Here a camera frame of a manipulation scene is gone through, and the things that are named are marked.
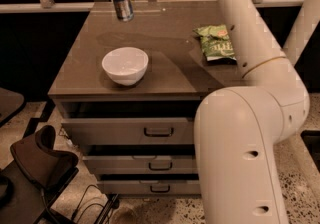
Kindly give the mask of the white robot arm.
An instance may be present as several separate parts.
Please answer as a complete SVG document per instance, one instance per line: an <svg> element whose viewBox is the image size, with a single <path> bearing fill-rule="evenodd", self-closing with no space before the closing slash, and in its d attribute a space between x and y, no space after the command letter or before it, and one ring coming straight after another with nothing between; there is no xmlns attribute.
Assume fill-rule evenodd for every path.
<svg viewBox="0 0 320 224"><path fill-rule="evenodd" d="M275 144L304 124L310 100L251 0L217 0L245 84L203 99L194 143L206 224L288 224Z"/></svg>

